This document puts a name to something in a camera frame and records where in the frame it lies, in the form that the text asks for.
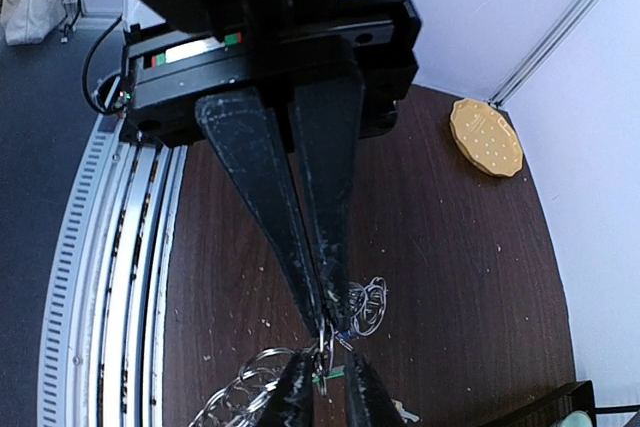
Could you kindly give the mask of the metal disc with key rings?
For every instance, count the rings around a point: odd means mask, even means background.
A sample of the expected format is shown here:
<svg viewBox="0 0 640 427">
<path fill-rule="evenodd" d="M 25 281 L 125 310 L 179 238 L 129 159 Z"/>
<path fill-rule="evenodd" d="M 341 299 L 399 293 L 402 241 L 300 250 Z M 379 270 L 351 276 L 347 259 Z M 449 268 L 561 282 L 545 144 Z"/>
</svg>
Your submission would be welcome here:
<svg viewBox="0 0 640 427">
<path fill-rule="evenodd" d="M 375 333 L 387 310 L 388 288 L 381 276 L 367 284 L 349 284 L 349 328 L 334 336 L 346 351 L 353 342 Z M 247 360 L 227 386 L 212 394 L 190 422 L 192 426 L 255 426 L 275 391 L 294 350 L 266 348 Z"/>
</svg>

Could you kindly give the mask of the celadon green bowl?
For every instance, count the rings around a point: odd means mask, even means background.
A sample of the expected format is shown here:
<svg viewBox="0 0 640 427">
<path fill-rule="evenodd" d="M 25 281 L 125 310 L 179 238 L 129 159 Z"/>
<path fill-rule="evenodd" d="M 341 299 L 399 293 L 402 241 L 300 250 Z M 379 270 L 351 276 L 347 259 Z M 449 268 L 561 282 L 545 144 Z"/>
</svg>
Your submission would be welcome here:
<svg viewBox="0 0 640 427">
<path fill-rule="evenodd" d="M 593 423 L 586 412 L 574 411 L 561 421 L 560 427 L 593 427 Z"/>
</svg>

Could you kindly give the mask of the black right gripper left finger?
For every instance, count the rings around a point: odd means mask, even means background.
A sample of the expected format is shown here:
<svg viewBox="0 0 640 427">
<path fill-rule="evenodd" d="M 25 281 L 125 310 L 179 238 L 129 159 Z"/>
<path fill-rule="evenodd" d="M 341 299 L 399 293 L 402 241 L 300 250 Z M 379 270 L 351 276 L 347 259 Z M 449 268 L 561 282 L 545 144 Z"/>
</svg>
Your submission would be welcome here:
<svg viewBox="0 0 640 427">
<path fill-rule="evenodd" d="M 317 354 L 297 350 L 281 373 L 257 427 L 311 427 L 314 424 L 313 374 Z"/>
</svg>

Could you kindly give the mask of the aluminium front rail base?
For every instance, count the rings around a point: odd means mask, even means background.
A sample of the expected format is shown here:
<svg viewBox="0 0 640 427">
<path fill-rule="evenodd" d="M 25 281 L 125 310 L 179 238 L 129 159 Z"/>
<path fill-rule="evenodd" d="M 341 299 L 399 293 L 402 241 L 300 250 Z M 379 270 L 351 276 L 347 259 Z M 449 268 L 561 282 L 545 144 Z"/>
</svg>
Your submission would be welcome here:
<svg viewBox="0 0 640 427">
<path fill-rule="evenodd" d="M 99 117 L 79 164 L 45 301 L 36 422 L 163 422 L 168 274 L 187 151 Z"/>
</svg>

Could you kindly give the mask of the yellow dotted plate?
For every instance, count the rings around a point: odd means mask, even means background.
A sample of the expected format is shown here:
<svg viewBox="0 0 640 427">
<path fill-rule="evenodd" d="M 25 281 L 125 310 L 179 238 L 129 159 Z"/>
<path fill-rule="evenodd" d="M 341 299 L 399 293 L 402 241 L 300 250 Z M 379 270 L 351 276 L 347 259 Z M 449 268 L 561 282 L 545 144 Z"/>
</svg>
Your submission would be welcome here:
<svg viewBox="0 0 640 427">
<path fill-rule="evenodd" d="M 464 157 L 494 177 L 513 177 L 524 164 L 518 136 L 507 119 L 475 99 L 453 103 L 449 116 L 453 139 Z"/>
</svg>

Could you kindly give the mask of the green key tag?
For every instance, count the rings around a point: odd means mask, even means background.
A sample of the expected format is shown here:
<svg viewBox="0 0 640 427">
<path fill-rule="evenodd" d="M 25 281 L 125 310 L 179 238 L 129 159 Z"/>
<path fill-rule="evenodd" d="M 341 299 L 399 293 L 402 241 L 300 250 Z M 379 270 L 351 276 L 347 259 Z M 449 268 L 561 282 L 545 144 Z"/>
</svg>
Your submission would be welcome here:
<svg viewBox="0 0 640 427">
<path fill-rule="evenodd" d="M 336 379 L 336 378 L 340 378 L 344 376 L 344 366 L 343 365 L 338 365 L 333 367 L 329 373 L 326 375 L 326 379 L 327 380 L 332 380 L 332 379 Z M 320 376 L 317 374 L 314 374 L 312 376 L 313 382 L 314 383 L 319 383 L 320 382 Z"/>
</svg>

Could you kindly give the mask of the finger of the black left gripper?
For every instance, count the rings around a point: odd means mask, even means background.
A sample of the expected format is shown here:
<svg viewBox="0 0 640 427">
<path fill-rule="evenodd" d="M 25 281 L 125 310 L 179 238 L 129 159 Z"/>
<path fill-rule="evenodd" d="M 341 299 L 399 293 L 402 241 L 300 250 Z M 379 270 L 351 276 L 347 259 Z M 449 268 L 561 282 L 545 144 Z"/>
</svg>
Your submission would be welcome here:
<svg viewBox="0 0 640 427">
<path fill-rule="evenodd" d="M 276 114 L 244 88 L 200 98 L 195 119 L 269 241 L 301 319 L 320 335 L 320 293 Z"/>
<path fill-rule="evenodd" d="M 348 221 L 363 105 L 358 74 L 299 86 L 292 133 L 322 311 L 335 327 L 349 323 Z"/>
</svg>

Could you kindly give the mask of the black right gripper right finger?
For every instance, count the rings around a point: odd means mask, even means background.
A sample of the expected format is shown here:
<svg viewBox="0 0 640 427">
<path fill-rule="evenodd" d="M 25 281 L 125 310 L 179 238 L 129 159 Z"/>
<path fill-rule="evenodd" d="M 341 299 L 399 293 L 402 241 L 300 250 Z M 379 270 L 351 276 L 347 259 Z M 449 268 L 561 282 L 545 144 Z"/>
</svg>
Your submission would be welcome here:
<svg viewBox="0 0 640 427">
<path fill-rule="evenodd" d="M 364 355 L 348 353 L 344 372 L 348 426 L 404 426 L 381 377 Z"/>
</svg>

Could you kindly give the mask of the mixed colour key tag bunch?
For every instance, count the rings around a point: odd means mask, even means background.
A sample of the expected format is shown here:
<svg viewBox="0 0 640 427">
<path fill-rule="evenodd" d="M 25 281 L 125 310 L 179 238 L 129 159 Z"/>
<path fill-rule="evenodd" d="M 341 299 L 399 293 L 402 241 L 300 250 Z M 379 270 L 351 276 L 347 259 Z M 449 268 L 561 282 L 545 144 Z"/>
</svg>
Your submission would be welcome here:
<svg viewBox="0 0 640 427">
<path fill-rule="evenodd" d="M 399 413 L 401 419 L 405 424 L 408 423 L 418 423 L 420 421 L 420 417 L 412 412 L 409 412 L 405 409 L 403 403 L 399 400 L 393 399 L 393 405 L 397 412 Z"/>
</svg>

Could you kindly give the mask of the left aluminium frame post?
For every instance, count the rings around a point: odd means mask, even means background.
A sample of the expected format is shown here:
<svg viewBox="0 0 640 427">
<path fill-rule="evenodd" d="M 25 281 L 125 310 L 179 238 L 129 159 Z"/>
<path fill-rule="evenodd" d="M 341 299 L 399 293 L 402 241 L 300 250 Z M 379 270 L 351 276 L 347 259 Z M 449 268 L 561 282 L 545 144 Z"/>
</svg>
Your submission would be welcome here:
<svg viewBox="0 0 640 427">
<path fill-rule="evenodd" d="M 599 0 L 572 0 L 529 53 L 488 97 L 487 102 L 493 107 L 502 108 L 587 17 L 598 2 Z"/>
</svg>

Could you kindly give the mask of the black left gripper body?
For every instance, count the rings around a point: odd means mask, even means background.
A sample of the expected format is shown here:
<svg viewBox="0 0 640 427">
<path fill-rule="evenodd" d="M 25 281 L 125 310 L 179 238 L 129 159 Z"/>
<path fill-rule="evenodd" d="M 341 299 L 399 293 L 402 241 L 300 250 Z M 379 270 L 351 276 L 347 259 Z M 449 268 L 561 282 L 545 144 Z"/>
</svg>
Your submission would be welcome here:
<svg viewBox="0 0 640 427">
<path fill-rule="evenodd" d="M 259 44 L 242 33 L 173 60 L 168 52 L 208 34 L 187 34 L 164 23 L 134 26 L 126 36 L 122 71 L 128 96 L 119 139 L 129 144 L 191 145 L 203 139 L 195 103 L 206 95 L 256 87 L 275 110 L 286 146 L 292 144 L 287 105 L 299 83 L 337 71 L 341 60 L 358 66 L 364 83 L 360 136 L 391 131 L 418 71 L 413 49 L 422 20 L 412 0 L 339 0 L 331 18 L 285 31 Z"/>
</svg>

